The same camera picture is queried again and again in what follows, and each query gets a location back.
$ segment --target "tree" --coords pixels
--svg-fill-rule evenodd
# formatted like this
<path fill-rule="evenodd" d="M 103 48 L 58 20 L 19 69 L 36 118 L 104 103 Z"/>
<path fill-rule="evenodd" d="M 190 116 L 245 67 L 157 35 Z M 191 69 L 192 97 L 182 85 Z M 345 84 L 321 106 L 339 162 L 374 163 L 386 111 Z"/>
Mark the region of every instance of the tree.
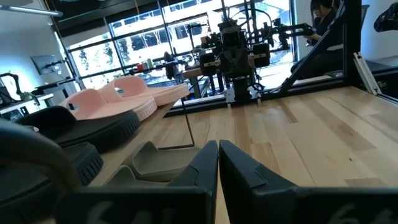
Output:
<path fill-rule="evenodd" d="M 103 39 L 107 39 L 108 35 L 107 34 L 103 34 L 102 38 Z M 110 43 L 109 42 L 105 43 L 104 54 L 106 54 L 108 56 L 108 59 L 107 59 L 106 63 L 108 65 L 112 65 L 113 64 L 113 51 L 112 51 L 112 49 L 110 47 Z"/>
<path fill-rule="evenodd" d="M 119 40 L 118 47 L 119 47 L 120 54 L 122 55 L 124 62 L 130 61 L 129 49 L 127 47 L 127 41 L 125 39 Z"/>
<path fill-rule="evenodd" d="M 79 57 L 80 57 L 80 63 L 81 63 L 82 65 L 84 65 L 85 70 L 87 71 L 89 65 L 88 65 L 88 60 L 87 60 L 87 54 L 86 54 L 86 52 L 85 52 L 84 49 L 81 49 L 81 50 L 80 50 L 80 55 L 79 55 Z"/>

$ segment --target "person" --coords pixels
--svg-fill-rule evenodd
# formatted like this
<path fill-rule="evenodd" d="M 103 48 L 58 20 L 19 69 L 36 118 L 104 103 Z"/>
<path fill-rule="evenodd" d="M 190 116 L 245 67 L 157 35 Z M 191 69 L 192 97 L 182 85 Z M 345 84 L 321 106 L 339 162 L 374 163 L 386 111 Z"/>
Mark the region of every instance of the person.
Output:
<path fill-rule="evenodd" d="M 335 7 L 340 6 L 340 0 L 312 0 L 311 1 L 311 13 L 315 18 L 313 19 L 313 27 L 316 32 L 311 36 L 305 36 L 307 43 L 314 46 L 322 38 L 325 32 L 328 30 L 328 26 L 333 22 L 337 15 L 337 9 Z M 339 45 L 343 43 L 343 28 L 341 32 L 336 32 L 333 38 L 330 38 L 328 47 Z M 292 66 L 290 71 L 293 73 L 298 65 L 302 62 L 299 60 L 295 65 Z M 333 72 L 343 69 L 343 50 L 334 50 L 319 53 L 315 58 L 309 62 L 307 71 L 298 77 L 298 80 L 306 78 L 313 78 L 322 76 L 325 73 Z"/>

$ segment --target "robotic gantry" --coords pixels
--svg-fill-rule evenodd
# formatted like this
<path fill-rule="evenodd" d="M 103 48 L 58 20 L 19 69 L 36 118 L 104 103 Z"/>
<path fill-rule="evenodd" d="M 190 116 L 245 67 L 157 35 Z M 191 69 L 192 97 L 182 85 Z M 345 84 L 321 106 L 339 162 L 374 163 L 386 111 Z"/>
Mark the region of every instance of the robotic gantry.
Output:
<path fill-rule="evenodd" d="M 315 33 L 306 23 L 285 26 L 280 19 L 275 19 L 270 25 L 265 22 L 264 27 L 256 31 L 261 40 L 252 43 L 251 37 L 246 37 L 246 31 L 242 29 L 244 24 L 237 25 L 235 20 L 228 19 L 218 24 L 219 34 L 211 34 L 201 45 L 203 49 L 211 49 L 211 53 L 200 56 L 202 74 L 213 76 L 221 72 L 232 83 L 233 87 L 227 90 L 227 103 L 247 101 L 265 94 L 264 87 L 256 83 L 255 67 L 269 66 L 271 53 L 290 49 L 289 38 Z M 279 35 L 280 46 L 270 50 L 270 46 L 274 47 L 274 34 Z"/>

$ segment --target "ceiling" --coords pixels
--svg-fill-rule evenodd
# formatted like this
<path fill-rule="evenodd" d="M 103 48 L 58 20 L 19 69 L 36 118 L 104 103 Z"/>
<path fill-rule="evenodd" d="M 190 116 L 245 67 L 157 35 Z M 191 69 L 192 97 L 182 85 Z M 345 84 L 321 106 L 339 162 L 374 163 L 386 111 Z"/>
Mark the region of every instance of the ceiling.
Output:
<path fill-rule="evenodd" d="M 39 1 L 40 0 L 0 0 L 0 4 L 43 9 Z M 2 10 L 0 11 L 0 34 L 38 29 L 48 26 L 49 21 L 47 16 Z"/>

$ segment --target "white wall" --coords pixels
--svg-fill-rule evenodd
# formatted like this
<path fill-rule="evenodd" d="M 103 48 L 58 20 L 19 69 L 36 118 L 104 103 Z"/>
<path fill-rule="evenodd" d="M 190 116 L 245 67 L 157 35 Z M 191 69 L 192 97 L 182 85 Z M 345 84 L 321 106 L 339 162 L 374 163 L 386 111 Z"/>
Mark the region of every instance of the white wall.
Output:
<path fill-rule="evenodd" d="M 398 55 L 398 31 L 378 33 L 373 29 L 374 21 L 395 0 L 362 0 L 369 4 L 362 28 L 361 51 L 366 59 L 374 60 Z"/>
<path fill-rule="evenodd" d="M 311 0 L 293 0 L 295 1 L 295 21 L 296 24 L 301 24 L 306 22 L 312 26 L 312 17 L 310 13 L 310 4 Z M 297 37 L 298 46 L 297 46 L 297 54 L 298 58 L 301 59 L 304 56 L 308 55 L 312 50 L 312 47 L 306 47 L 307 40 L 303 37 Z"/>
<path fill-rule="evenodd" d="M 0 33 L 0 73 L 8 72 L 19 76 L 21 91 L 32 91 L 36 86 L 43 85 L 48 77 L 40 76 L 32 63 L 30 56 L 37 55 L 56 55 L 57 59 L 62 59 L 57 40 L 49 26 L 33 30 L 15 30 L 8 33 Z M 62 76 L 68 77 L 69 72 L 66 65 L 61 65 Z M 15 95 L 14 80 L 10 78 L 2 79 L 7 86 L 10 94 Z M 69 94 L 74 93 L 73 84 L 66 86 Z M 56 93 L 53 103 L 58 104 L 65 97 L 62 92 Z"/>

